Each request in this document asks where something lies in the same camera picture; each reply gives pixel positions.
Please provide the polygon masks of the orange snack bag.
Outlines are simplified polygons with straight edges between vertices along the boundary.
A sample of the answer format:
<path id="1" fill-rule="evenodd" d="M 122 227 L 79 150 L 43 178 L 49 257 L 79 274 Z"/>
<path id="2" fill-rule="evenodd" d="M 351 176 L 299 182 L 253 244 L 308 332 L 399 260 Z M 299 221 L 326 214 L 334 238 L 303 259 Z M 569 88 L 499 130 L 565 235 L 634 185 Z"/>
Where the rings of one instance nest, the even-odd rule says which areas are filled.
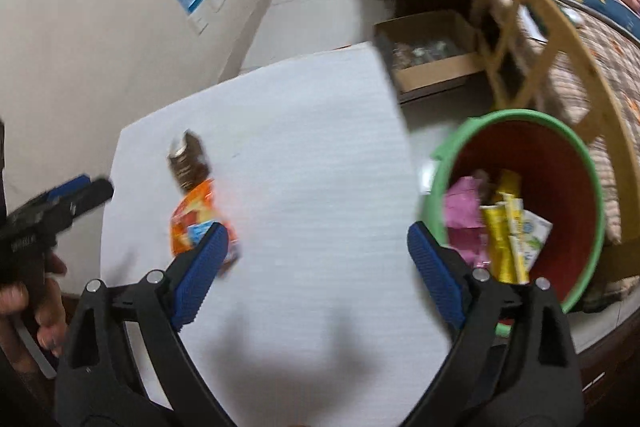
<path id="1" fill-rule="evenodd" d="M 240 242 L 231 222 L 215 204 L 215 183 L 205 179 L 186 195 L 170 218 L 171 254 L 177 257 L 193 249 L 208 229 L 220 223 L 228 232 L 229 245 L 220 273 L 224 274 L 239 260 Z"/>

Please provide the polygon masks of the blue white milk carton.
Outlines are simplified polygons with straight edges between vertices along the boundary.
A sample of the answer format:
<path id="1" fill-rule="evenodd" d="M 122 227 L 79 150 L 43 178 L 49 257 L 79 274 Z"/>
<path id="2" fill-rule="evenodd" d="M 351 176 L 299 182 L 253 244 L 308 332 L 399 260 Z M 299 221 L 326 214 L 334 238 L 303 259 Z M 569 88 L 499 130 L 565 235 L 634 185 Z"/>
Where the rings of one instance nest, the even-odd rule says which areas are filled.
<path id="1" fill-rule="evenodd" d="M 522 213 L 521 247 L 524 265 L 529 272 L 540 255 L 552 230 L 552 223 L 535 213 L 524 210 Z"/>

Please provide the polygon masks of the pink snack wrapper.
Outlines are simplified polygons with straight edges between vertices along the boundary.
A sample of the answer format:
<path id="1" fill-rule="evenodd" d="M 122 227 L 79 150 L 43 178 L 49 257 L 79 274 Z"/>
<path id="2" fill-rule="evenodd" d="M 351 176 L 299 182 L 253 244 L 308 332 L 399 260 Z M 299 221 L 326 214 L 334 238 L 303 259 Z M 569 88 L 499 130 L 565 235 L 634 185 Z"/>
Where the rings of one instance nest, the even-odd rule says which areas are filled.
<path id="1" fill-rule="evenodd" d="M 480 213 L 480 181 L 462 176 L 444 197 L 448 243 L 472 268 L 486 268 L 488 235 Z"/>

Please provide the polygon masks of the yellow carton box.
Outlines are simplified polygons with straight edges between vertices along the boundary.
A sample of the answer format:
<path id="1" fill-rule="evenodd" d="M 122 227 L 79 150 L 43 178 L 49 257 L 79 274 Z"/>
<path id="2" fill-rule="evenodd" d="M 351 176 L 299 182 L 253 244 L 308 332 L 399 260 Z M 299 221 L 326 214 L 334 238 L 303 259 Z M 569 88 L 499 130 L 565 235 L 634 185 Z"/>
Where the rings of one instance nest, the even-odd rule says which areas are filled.
<path id="1" fill-rule="evenodd" d="M 522 246 L 522 200 L 508 192 L 499 192 L 494 205 L 480 207 L 488 235 L 490 273 L 501 283 L 529 283 Z"/>

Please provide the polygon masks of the green red trash bin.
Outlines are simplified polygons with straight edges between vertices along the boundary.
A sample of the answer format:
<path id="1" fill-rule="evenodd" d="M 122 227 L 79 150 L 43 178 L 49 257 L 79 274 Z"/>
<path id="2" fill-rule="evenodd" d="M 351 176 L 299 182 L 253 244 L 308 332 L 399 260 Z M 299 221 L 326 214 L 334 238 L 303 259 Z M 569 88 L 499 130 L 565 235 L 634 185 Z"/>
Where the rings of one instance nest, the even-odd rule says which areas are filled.
<path id="1" fill-rule="evenodd" d="M 431 187 L 420 219 L 449 243 L 445 195 L 483 171 L 498 190 L 512 188 L 524 212 L 531 280 L 547 279 L 570 312 L 586 291 L 604 242 L 601 183 L 587 147 L 567 124 L 531 109 L 503 109 L 467 119 L 430 155 Z"/>

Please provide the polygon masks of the brown chocolate wrapper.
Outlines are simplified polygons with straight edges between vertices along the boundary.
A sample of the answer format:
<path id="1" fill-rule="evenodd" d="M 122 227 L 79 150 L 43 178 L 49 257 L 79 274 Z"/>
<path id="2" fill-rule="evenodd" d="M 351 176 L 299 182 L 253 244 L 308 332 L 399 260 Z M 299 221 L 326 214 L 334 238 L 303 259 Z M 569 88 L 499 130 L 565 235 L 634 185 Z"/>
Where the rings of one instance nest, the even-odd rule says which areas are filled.
<path id="1" fill-rule="evenodd" d="M 171 142 L 167 160 L 171 174 L 184 194 L 209 177 L 210 168 L 204 147 L 200 137 L 191 130 L 186 130 Z"/>

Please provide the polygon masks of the cardboard box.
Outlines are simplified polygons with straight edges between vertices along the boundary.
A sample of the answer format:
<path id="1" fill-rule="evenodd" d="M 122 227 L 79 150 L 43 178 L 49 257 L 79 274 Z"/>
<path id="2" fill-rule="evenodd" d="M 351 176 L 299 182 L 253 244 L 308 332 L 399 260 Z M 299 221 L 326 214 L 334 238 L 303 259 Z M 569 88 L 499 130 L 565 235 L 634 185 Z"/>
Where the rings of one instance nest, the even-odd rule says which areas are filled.
<path id="1" fill-rule="evenodd" d="M 448 91 L 484 72 L 475 29 L 459 13 L 434 11 L 378 23 L 373 42 L 399 103 Z"/>

